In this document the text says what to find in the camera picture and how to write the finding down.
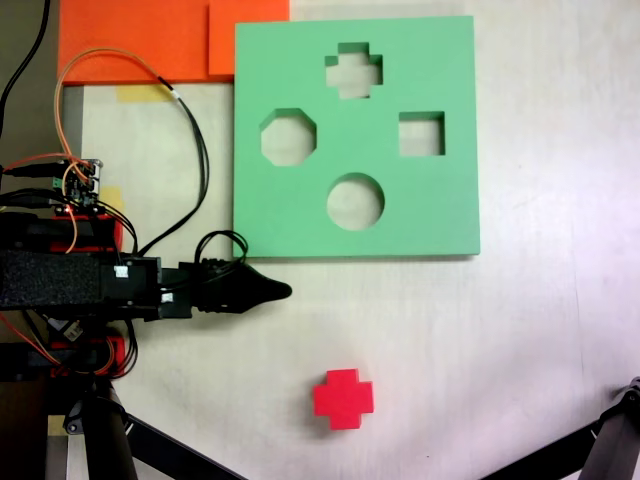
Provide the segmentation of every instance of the metal leg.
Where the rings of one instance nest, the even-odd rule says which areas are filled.
[[[584,465],[599,428],[599,421],[593,422],[483,480],[561,480],[568,477]]]
[[[640,431],[627,411],[605,420],[579,480],[631,480],[640,453]]]
[[[127,436],[135,458],[174,480],[246,480],[131,415]]]
[[[91,480],[138,480],[121,411],[101,399],[85,401],[82,428]]]

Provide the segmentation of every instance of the orange foam sheet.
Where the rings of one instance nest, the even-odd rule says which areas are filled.
[[[285,21],[289,0],[60,0],[58,72],[93,47],[131,50],[170,82],[233,81],[235,24]],[[155,79],[118,55],[81,61],[65,84]]]
[[[235,72],[237,23],[286,22],[289,0],[210,0],[209,75],[232,82]]]

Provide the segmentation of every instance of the circular hole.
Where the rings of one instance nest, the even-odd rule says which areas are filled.
[[[363,173],[340,177],[329,192],[327,212],[345,230],[364,230],[374,225],[384,210],[380,184]]]

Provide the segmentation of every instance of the wire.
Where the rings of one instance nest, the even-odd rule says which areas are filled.
[[[131,221],[127,217],[125,217],[125,215],[122,212],[115,209],[111,205],[101,200],[96,201],[96,203],[98,205],[102,205],[103,207],[105,207],[105,211],[109,215],[111,215],[113,218],[115,218],[120,223],[120,225],[122,225],[124,229],[129,232],[129,235],[131,235],[131,238],[133,239],[133,249],[131,253],[132,255],[137,255],[138,254],[138,235],[136,235],[136,230],[133,227],[133,224],[131,223]]]
[[[60,365],[60,362],[58,360],[56,360],[55,358],[53,358],[51,355],[49,355],[49,353],[44,350],[41,349],[38,345],[36,345],[33,340],[31,340],[29,337],[27,337],[24,333],[22,333],[20,330],[18,330],[8,319],[7,317],[5,317],[2,313],[0,313],[0,321],[2,321],[9,330],[11,330],[13,333],[15,333],[16,335],[18,335],[20,338],[22,338],[25,342],[27,342],[29,345],[31,345],[33,348],[36,349],[36,351],[42,355],[44,358],[46,358],[47,360],[49,360],[51,363],[53,363],[54,365]]]
[[[20,165],[23,165],[25,163],[31,163],[33,161],[36,160],[42,160],[44,158],[53,158],[53,157],[61,157],[61,158],[65,158],[65,159],[73,159],[78,163],[82,163],[83,165],[89,166],[89,162],[87,162],[86,160],[82,160],[81,158],[78,157],[74,157],[73,155],[68,155],[66,153],[43,153],[41,155],[32,155],[31,157],[26,157],[23,158],[21,160],[17,160],[15,162],[13,162],[12,164],[10,164],[9,166],[7,166],[4,171],[8,171],[8,170],[13,170],[16,167],[19,167]]]
[[[11,76],[7,85],[4,87],[4,91],[2,92],[2,96],[0,96],[0,138],[2,138],[2,130],[4,127],[4,109],[7,104],[7,99],[9,98],[9,93],[11,93],[11,89],[22,75],[31,62],[31,59],[35,56],[38,48],[40,48],[40,44],[42,43],[42,39],[44,38],[44,34],[47,31],[47,22],[49,20],[49,9],[51,8],[51,0],[44,0],[44,8],[42,10],[42,21],[40,23],[40,30],[38,30],[38,35],[36,36],[36,41],[33,43],[31,50],[27,53],[27,56],[22,61],[18,69]]]
[[[38,327],[36,327],[36,324],[33,322],[31,315],[29,315],[26,310],[22,310],[22,318],[24,318],[24,321],[26,322],[27,326],[31,330],[31,333],[33,334],[36,341],[38,342],[38,345],[40,345],[43,349],[45,349],[43,346],[44,339],[42,338],[42,335],[40,335],[40,331],[38,330]]]
[[[138,362],[138,341],[133,328],[133,322],[131,320],[125,320],[124,322],[129,332],[129,348],[122,364],[118,367],[116,373],[110,377],[112,379],[122,378],[128,375]]]
[[[161,78],[160,80],[162,81],[163,84],[165,84],[168,88],[170,88],[171,91],[174,91],[173,87],[171,87],[171,85],[169,85],[166,81],[164,81],[164,79]],[[140,256],[144,256],[149,250],[151,250],[151,248],[154,245],[156,245],[158,242],[168,237],[173,232],[175,232],[180,227],[182,227],[184,224],[186,224],[189,221],[189,219],[193,215],[195,215],[195,213],[200,209],[200,206],[204,202],[204,199],[207,195],[207,190],[209,189],[209,177],[210,177],[209,152],[207,151],[207,146],[204,142],[204,137],[202,135],[202,132],[200,131],[198,122],[196,121],[195,117],[191,113],[191,110],[189,109],[189,107],[187,107],[186,103],[179,96],[178,96],[178,103],[183,108],[185,114],[187,115],[187,118],[189,119],[189,122],[191,123],[194,139],[196,141],[196,146],[198,148],[198,164],[200,167],[200,188],[198,192],[198,200],[196,201],[195,207],[193,207],[193,209],[189,211],[189,213],[187,213],[182,219],[176,222],[164,233],[157,236],[147,245],[142,247],[142,249],[140,249]]]
[[[141,57],[139,57],[135,53],[130,52],[129,50],[125,50],[123,48],[115,48],[115,47],[90,48],[88,50],[80,52],[78,55],[73,57],[69,61],[69,63],[67,63],[67,65],[65,65],[65,67],[62,69],[62,72],[60,72],[60,76],[58,77],[58,82],[56,83],[56,89],[55,89],[55,93],[54,93],[54,102],[53,102],[53,114],[54,114],[54,118],[55,118],[56,131],[58,133],[58,139],[60,140],[60,144],[62,145],[63,150],[66,153],[68,153],[69,155],[71,155],[71,147],[69,146],[69,142],[67,141],[67,138],[64,135],[64,130],[62,128],[62,120],[61,120],[61,115],[60,115],[60,109],[61,109],[61,105],[60,104],[61,104],[61,100],[62,100],[62,84],[64,83],[64,79],[66,78],[66,76],[69,73],[69,71],[80,60],[82,60],[84,58],[87,58],[89,56],[92,56],[92,55],[105,54],[105,53],[115,54],[115,55],[122,55],[124,57],[131,58],[131,59],[135,60],[136,62],[138,62],[144,69],[146,69],[149,73],[151,73],[155,78],[160,76],[158,74],[158,72],[156,72],[155,69],[153,69],[153,67],[151,67],[151,65],[149,65],[147,62],[145,62]]]
[[[53,102],[56,132],[58,133],[60,144],[62,145],[63,150],[67,154],[71,155],[72,152],[71,152],[71,147],[69,145],[69,142],[67,141],[67,138],[64,134],[64,129],[63,129],[62,120],[61,120],[60,112],[61,112],[61,101],[62,101],[62,86],[69,71],[71,71],[71,69],[79,61],[81,61],[82,59],[91,57],[93,55],[98,55],[98,54],[115,54],[115,55],[120,55],[120,56],[133,59],[134,61],[139,63],[145,70],[147,70],[147,72],[153,75],[160,83],[166,86],[169,89],[171,95],[177,100],[178,104],[181,106],[181,108],[184,110],[185,114],[187,115],[187,118],[191,123],[193,135],[196,141],[196,147],[198,150],[198,166],[200,170],[200,188],[198,192],[198,199],[196,201],[196,206],[192,210],[190,210],[182,219],[180,219],[174,225],[169,227],[164,233],[160,234],[151,242],[149,242],[147,245],[145,245],[139,252],[140,256],[144,256],[154,245],[156,245],[158,242],[168,237],[169,235],[174,233],[176,230],[181,228],[184,224],[186,224],[202,205],[202,202],[204,201],[207,194],[207,190],[209,188],[209,175],[210,175],[209,153],[207,151],[207,147],[204,142],[204,137],[202,135],[202,132],[200,131],[198,122],[193,116],[193,113],[191,113],[191,110],[189,109],[189,107],[187,107],[187,105],[182,100],[180,95],[175,91],[173,86],[171,86],[171,84],[169,84],[164,78],[162,78],[158,74],[158,72],[153,67],[151,67],[151,65],[149,65],[144,59],[142,59],[135,53],[130,52],[129,50],[125,50],[122,48],[115,48],[115,47],[96,47],[96,48],[85,50],[79,53],[78,55],[76,55],[75,57],[73,57],[60,73],[60,76],[58,77],[58,82],[56,83],[54,102]]]
[[[233,242],[235,244],[237,244],[240,249],[242,250],[242,255],[238,258],[236,258],[235,260],[232,260],[230,262],[225,262],[225,264],[214,270],[215,275],[213,276],[204,276],[204,277],[200,277],[200,276],[193,276],[191,279],[189,280],[185,280],[185,281],[181,281],[181,282],[176,282],[176,283],[169,283],[169,284],[165,284],[162,285],[160,287],[160,290],[162,292],[175,292],[178,290],[182,290],[185,288],[197,288],[200,287],[202,285],[207,285],[209,283],[215,282],[220,280],[221,278],[224,278],[228,275],[231,275],[232,273],[234,273],[241,265],[243,265],[246,262],[247,259],[247,254],[249,253],[249,243],[247,242],[247,240],[240,235],[237,232],[234,232],[232,230],[217,230],[215,232],[210,232],[207,233],[202,240],[200,240],[200,242],[198,243],[198,246],[196,247],[196,252],[194,255],[194,264],[195,265],[202,265],[204,263],[200,261],[200,258],[202,256],[202,252],[204,250],[204,248],[207,246],[207,244],[213,240],[214,237],[218,236],[218,235],[222,235],[224,237],[230,238],[231,240],[233,240]],[[201,271],[202,273],[204,273],[205,275],[208,273],[207,270]]]
[[[69,172],[73,167],[74,164],[69,163],[69,166],[64,171],[64,175],[62,176],[62,196],[65,198],[67,197],[67,175],[69,175]],[[71,223],[73,224],[73,240],[71,241],[71,245],[69,245],[69,248],[67,248],[67,251],[64,252],[65,254],[71,253],[71,251],[76,246],[76,242],[78,241],[78,224],[76,222],[76,217],[73,214],[73,207],[71,205],[67,206],[67,213],[69,214],[69,218],[71,219]]]
[[[39,335],[39,333],[36,334],[37,328],[36,328],[35,324],[33,323],[33,320],[31,319],[31,317],[29,316],[29,314],[26,311],[23,310],[22,311],[22,315],[23,315],[25,321],[27,321],[27,325],[31,329],[32,333],[34,334],[34,337],[35,337],[35,340],[37,342],[37,345],[29,337],[27,337],[20,330],[18,330],[9,321],[9,319],[7,319],[7,317],[5,317],[2,313],[0,313],[0,320],[2,322],[4,322],[4,324],[7,326],[7,328],[9,328],[9,330],[11,330],[16,335],[18,335],[20,338],[22,338],[25,342],[27,342],[29,345],[31,345],[40,355],[42,355],[44,358],[49,360],[54,365],[57,365],[57,366],[65,369],[65,370],[68,370],[68,371],[70,371],[72,373],[77,373],[77,374],[80,374],[80,375],[91,375],[91,374],[102,375],[102,374],[107,373],[109,371],[109,369],[111,368],[111,366],[113,365],[113,362],[115,361],[115,349],[113,347],[113,342],[111,341],[111,339],[107,338],[107,344],[109,346],[109,360],[107,361],[107,363],[103,367],[101,367],[100,369],[98,369],[98,370],[96,370],[94,372],[82,372],[82,371],[73,370],[73,369],[69,368],[68,366],[66,366],[65,364],[60,362],[60,360],[56,359],[53,355],[51,355],[47,351],[47,349],[43,345],[44,342],[42,341],[42,337]]]

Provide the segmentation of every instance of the black connector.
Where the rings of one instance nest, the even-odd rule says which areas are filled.
[[[289,285],[265,277],[246,263],[204,259],[201,263],[180,262],[180,270],[191,275],[191,281],[182,287],[191,290],[193,306],[201,312],[244,313],[265,302],[291,296]]]
[[[66,169],[67,165],[64,163],[38,163],[35,165],[25,165],[24,167],[12,168],[11,170],[5,172],[5,175],[27,178],[62,178],[62,175],[64,175],[64,171]]]

